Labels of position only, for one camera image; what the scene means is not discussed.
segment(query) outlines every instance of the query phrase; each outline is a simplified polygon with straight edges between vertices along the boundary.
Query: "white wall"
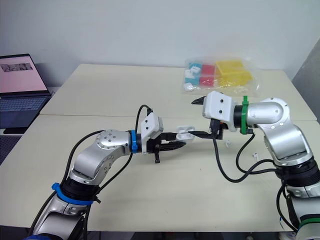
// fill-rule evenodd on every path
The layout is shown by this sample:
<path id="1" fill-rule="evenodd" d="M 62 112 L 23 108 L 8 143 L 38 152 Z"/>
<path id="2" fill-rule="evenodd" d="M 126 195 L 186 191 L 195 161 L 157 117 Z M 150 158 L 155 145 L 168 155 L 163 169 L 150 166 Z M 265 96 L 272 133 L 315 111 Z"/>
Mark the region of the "white wall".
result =
<path id="1" fill-rule="evenodd" d="M 319 0 L 0 0 L 0 55 L 30 53 L 51 86 L 80 63 L 214 55 L 293 78 L 319 37 Z"/>

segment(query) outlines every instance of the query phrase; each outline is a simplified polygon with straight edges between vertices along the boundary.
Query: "blue ring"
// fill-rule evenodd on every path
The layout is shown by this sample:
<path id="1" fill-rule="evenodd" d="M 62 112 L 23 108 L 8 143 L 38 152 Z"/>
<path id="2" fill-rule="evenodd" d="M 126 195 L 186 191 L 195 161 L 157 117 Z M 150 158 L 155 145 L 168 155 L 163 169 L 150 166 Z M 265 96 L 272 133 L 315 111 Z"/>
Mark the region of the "blue ring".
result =
<path id="1" fill-rule="evenodd" d="M 135 130 L 131 130 L 131 152 L 133 154 L 136 154 L 138 152 L 137 137 Z"/>
<path id="2" fill-rule="evenodd" d="M 60 189 L 60 184 L 55 182 L 51 188 L 53 190 L 56 191 L 56 194 L 59 196 L 59 198 L 61 198 L 63 201 L 69 203 L 69 204 L 75 204 L 75 205 L 91 205 L 94 203 L 94 201 L 81 201 L 81 200 L 75 200 L 75 199 L 72 199 L 72 198 L 69 198 L 67 196 L 65 196 L 61 189 Z"/>

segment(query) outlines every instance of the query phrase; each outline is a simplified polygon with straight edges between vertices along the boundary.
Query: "laptop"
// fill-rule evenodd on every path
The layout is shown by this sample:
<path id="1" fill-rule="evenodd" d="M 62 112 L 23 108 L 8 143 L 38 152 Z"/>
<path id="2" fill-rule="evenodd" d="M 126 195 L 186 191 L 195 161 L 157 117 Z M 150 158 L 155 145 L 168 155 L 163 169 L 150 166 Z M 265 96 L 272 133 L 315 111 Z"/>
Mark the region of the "laptop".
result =
<path id="1" fill-rule="evenodd" d="M 0 56 L 0 128 L 27 128 L 50 98 L 29 54 Z"/>

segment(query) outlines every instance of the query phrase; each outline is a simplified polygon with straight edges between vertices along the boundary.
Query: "gray floor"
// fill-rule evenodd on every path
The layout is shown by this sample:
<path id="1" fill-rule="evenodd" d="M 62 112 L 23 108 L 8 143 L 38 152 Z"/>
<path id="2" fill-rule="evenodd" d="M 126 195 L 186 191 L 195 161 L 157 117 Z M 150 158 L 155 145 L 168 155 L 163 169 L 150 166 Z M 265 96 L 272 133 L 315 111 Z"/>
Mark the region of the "gray floor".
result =
<path id="1" fill-rule="evenodd" d="M 22 240 L 23 227 L 0 226 L 0 240 Z M 88 240 L 277 240 L 277 232 L 111 232 L 92 231 Z"/>

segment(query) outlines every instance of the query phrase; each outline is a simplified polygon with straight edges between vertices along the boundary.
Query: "green ring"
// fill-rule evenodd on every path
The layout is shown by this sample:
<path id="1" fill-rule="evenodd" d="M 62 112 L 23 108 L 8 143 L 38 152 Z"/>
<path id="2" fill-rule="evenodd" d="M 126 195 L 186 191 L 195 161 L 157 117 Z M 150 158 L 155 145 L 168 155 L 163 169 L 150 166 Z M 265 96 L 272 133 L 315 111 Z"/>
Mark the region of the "green ring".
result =
<path id="1" fill-rule="evenodd" d="M 306 220 L 303 220 L 300 223 L 299 229 L 302 228 L 306 224 L 317 224 L 317 223 L 320 223 L 320 217 L 308 218 Z"/>
<path id="2" fill-rule="evenodd" d="M 247 128 L 248 128 L 247 126 L 248 105 L 249 105 L 248 96 L 243 96 L 240 133 L 244 135 L 247 134 Z"/>

